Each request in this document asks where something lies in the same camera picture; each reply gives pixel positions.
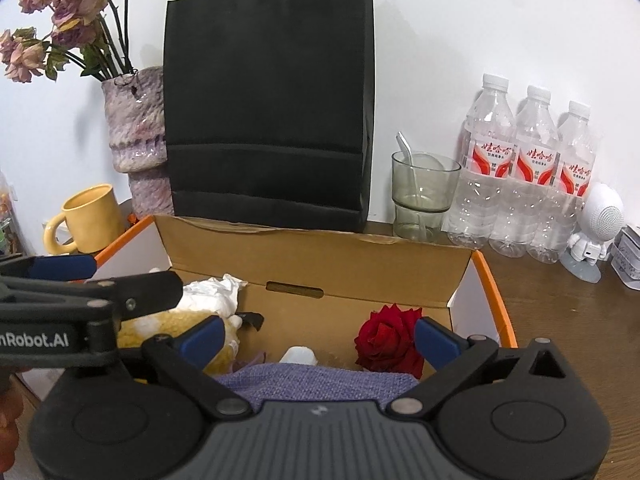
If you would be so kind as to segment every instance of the red rose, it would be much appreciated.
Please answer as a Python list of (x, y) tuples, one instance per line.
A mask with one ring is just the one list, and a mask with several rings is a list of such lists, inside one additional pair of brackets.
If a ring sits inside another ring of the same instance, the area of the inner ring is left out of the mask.
[(396, 304), (372, 312), (355, 339), (357, 365), (372, 372), (422, 376), (424, 358), (414, 346), (414, 327), (422, 309), (400, 310)]

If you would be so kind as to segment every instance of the human hand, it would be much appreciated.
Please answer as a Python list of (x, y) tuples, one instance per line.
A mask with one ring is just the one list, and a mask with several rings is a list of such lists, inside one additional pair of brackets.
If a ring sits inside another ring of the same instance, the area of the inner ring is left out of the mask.
[[(0, 374), (6, 372), (0, 368)], [(18, 447), (18, 427), (15, 420), (22, 413), (22, 394), (12, 385), (0, 394), (0, 474), (8, 471), (15, 461)]]

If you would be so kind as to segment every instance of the blue gripper pad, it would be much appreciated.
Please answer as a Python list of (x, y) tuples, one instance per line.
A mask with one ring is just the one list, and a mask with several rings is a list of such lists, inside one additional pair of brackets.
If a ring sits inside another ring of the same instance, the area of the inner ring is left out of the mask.
[(427, 317), (416, 322), (414, 342), (415, 349), (436, 370), (445, 367), (469, 348), (466, 339)]
[(90, 254), (69, 256), (41, 256), (33, 259), (27, 278), (51, 282), (88, 280), (95, 274), (97, 264)]
[(177, 350), (185, 361), (198, 370), (204, 370), (225, 345), (225, 322), (218, 316), (207, 317), (176, 342)]

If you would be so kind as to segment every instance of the water bottle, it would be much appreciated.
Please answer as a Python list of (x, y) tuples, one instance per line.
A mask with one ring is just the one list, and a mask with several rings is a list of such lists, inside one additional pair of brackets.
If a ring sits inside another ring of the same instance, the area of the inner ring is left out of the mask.
[(453, 243), (471, 249), (483, 247), (491, 234), (513, 158), (509, 80), (484, 74), (482, 88), (465, 121), (463, 169), (443, 228)]
[(589, 130), (591, 109), (569, 102), (569, 117), (558, 128), (560, 161), (548, 190), (538, 230), (527, 252), (545, 264), (554, 264), (574, 232), (582, 196), (587, 191), (599, 139)]
[(489, 240), (495, 251), (511, 258), (527, 253), (558, 166), (560, 139), (549, 114), (550, 102), (549, 90), (530, 86), (524, 108), (516, 117), (515, 158)]

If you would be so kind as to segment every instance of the red bottle label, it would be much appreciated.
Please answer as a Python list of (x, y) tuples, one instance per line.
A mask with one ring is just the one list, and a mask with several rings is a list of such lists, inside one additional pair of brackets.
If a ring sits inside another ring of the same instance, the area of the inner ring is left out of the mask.
[(469, 144), (466, 168), (488, 176), (505, 178), (509, 174), (513, 144), (491, 137), (475, 136)]
[(516, 162), (511, 176), (516, 180), (550, 186), (557, 159), (558, 152), (554, 150), (534, 144), (520, 144), (516, 149)]
[(589, 187), (593, 163), (585, 164), (578, 158), (561, 158), (554, 179), (554, 187), (569, 195), (584, 196)]

